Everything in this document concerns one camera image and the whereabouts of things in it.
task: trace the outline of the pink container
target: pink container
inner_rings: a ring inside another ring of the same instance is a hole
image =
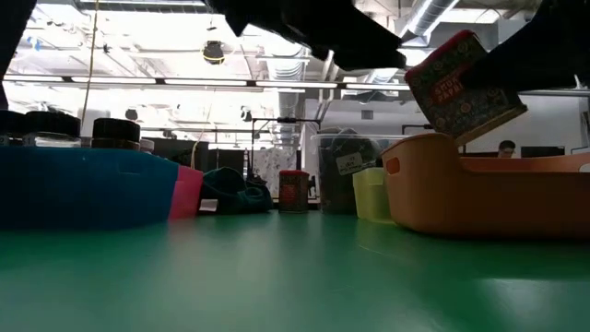
[[[185,166],[179,166],[178,178],[172,194],[168,220],[195,218],[203,186],[203,173]]]

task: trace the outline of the black lid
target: black lid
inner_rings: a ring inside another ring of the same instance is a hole
[[[128,120],[100,118],[94,120],[92,138],[123,139],[139,143],[141,127]]]
[[[25,114],[0,111],[0,134],[22,135]]]
[[[80,119],[65,113],[33,111],[25,115],[24,134],[56,133],[80,137]]]

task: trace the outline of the blue plastic container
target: blue plastic container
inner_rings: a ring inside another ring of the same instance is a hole
[[[129,150],[1,147],[0,229],[112,230],[164,222],[178,174],[174,162]]]

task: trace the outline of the yellow container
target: yellow container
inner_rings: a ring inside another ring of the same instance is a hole
[[[381,167],[368,168],[352,175],[357,216],[360,219],[393,223],[384,179],[385,171]]]

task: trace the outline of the red tin can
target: red tin can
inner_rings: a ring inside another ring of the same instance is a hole
[[[307,212],[307,172],[281,171],[278,176],[278,211],[290,213]]]

